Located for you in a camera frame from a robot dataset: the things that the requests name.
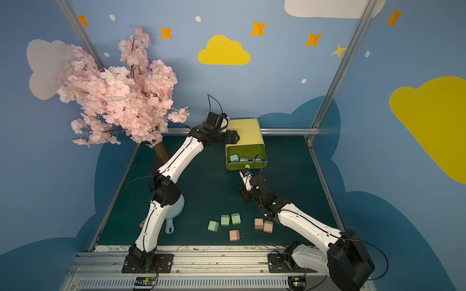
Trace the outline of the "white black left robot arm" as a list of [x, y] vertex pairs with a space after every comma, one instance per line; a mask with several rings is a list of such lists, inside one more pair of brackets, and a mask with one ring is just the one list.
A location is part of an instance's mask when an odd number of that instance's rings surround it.
[[176, 183], [190, 162], [202, 150], [213, 144], [237, 144], [240, 136], [235, 130], [216, 128], [207, 124], [194, 127], [174, 156], [162, 165], [153, 178], [154, 191], [149, 203], [149, 212], [135, 243], [129, 248], [127, 260], [134, 262], [145, 272], [154, 264], [153, 251], [157, 248], [158, 236], [163, 222], [182, 195]]

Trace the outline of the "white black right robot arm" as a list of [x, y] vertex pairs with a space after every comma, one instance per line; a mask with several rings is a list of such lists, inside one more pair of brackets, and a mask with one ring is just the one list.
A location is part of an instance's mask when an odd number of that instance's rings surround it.
[[244, 183], [240, 195], [245, 203], [256, 202], [265, 217], [294, 230], [317, 247], [313, 250], [305, 244], [292, 244], [284, 251], [290, 266], [326, 275], [341, 291], [363, 287], [375, 264], [357, 233], [335, 229], [307, 215], [291, 201], [275, 195], [262, 176], [242, 170], [240, 177]]

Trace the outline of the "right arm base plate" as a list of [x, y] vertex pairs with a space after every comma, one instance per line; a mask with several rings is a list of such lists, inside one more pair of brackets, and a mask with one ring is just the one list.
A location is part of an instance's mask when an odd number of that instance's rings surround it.
[[271, 252], [267, 254], [268, 270], [272, 274], [284, 274], [284, 273], [316, 273], [313, 269], [304, 269], [298, 267], [296, 263], [293, 263], [290, 259], [286, 258], [284, 254], [279, 252]]

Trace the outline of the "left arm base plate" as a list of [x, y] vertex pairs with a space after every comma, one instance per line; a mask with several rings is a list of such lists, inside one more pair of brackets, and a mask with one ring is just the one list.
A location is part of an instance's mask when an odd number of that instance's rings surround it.
[[155, 253], [137, 258], [128, 255], [123, 263], [123, 274], [169, 274], [172, 269], [174, 255], [171, 253]]

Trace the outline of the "yellow green drawer cabinet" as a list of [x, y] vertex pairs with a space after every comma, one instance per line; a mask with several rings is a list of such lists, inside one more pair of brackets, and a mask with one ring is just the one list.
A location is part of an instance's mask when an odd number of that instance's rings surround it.
[[[258, 119], [230, 120], [228, 130], [236, 130], [240, 136], [240, 141], [235, 145], [226, 145], [226, 169], [229, 171], [240, 171], [244, 168], [263, 169], [268, 165], [263, 140]], [[238, 155], [239, 158], [248, 158], [247, 162], [230, 162], [230, 155]], [[253, 159], [259, 157], [262, 161], [254, 162]]]

